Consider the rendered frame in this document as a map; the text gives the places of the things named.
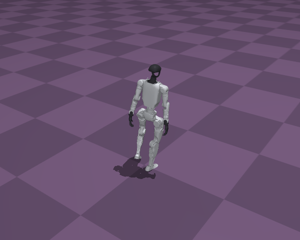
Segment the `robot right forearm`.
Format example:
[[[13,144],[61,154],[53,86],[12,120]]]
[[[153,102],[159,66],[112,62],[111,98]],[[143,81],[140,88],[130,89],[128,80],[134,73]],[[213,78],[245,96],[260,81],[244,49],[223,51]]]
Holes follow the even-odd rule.
[[[167,106],[166,108],[163,109],[163,123],[164,123],[164,120],[167,121],[167,123],[169,122],[169,108],[170,108],[170,103],[168,102],[167,103]]]

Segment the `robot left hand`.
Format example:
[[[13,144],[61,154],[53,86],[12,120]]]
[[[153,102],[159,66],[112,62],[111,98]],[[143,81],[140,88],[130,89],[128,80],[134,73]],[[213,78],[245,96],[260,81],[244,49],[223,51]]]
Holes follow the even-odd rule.
[[[133,122],[133,120],[132,120],[133,112],[130,111],[130,113],[129,113],[128,115],[129,115],[129,125],[130,125],[131,127],[134,127],[134,125],[132,124],[132,122]]]

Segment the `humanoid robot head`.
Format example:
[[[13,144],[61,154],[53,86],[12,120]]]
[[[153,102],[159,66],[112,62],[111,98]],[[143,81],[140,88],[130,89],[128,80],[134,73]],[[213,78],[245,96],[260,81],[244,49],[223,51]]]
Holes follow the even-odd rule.
[[[162,68],[159,65],[157,65],[157,64],[152,64],[149,67],[148,71],[150,71],[152,73],[152,76],[151,76],[150,80],[147,80],[148,83],[157,84],[156,79],[157,79],[157,77],[159,77],[161,69]],[[158,73],[158,76],[155,76],[154,73]]]

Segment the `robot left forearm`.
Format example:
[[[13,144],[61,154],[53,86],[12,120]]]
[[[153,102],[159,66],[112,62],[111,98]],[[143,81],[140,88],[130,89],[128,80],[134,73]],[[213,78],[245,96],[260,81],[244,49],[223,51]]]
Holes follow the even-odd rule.
[[[133,99],[132,99],[129,114],[130,114],[130,112],[133,112],[133,114],[134,114],[134,111],[135,111],[136,106],[138,104],[138,102],[136,100],[134,100],[134,97],[135,97],[135,95],[133,96]]]

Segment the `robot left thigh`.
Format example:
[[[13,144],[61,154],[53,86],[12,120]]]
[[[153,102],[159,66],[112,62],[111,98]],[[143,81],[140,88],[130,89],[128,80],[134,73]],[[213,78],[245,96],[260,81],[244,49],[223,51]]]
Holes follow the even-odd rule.
[[[137,117],[139,120],[139,127],[140,127],[140,135],[145,135],[146,134],[146,119],[143,118],[143,113],[144,113],[144,108],[141,108],[138,112],[137,112]]]

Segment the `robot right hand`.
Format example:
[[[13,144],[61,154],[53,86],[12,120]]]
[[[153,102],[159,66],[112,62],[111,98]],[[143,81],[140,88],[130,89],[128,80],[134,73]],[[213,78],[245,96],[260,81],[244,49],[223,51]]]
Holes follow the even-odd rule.
[[[169,123],[167,123],[167,120],[164,120],[165,133],[163,134],[163,136],[165,136],[165,135],[168,133],[168,129],[169,129],[168,124],[169,124]]]

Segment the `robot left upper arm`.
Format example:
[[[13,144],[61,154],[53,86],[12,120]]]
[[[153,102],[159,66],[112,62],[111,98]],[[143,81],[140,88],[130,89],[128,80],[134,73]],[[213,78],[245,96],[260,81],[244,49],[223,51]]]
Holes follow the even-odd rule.
[[[136,101],[139,101],[141,96],[141,92],[142,92],[142,89],[143,89],[143,82],[144,82],[145,79],[140,79],[138,80],[137,82],[137,87],[136,87],[136,91],[135,91],[135,96],[134,96],[134,100]]]

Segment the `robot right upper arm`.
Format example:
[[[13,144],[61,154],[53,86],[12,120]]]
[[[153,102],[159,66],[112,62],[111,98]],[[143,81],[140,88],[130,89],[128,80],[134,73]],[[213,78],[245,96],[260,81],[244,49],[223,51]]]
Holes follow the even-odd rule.
[[[169,88],[166,85],[161,84],[159,86],[159,90],[162,93],[162,107],[167,108],[167,103],[169,103],[168,102]]]

